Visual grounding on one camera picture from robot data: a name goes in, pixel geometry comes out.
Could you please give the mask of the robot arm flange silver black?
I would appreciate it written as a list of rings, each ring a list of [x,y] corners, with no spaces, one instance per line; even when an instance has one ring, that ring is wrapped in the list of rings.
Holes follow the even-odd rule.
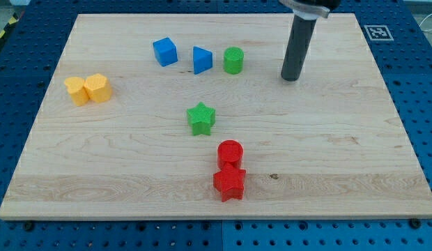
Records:
[[[319,17],[328,18],[339,7],[341,0],[279,0],[279,3],[304,20],[316,20]]]

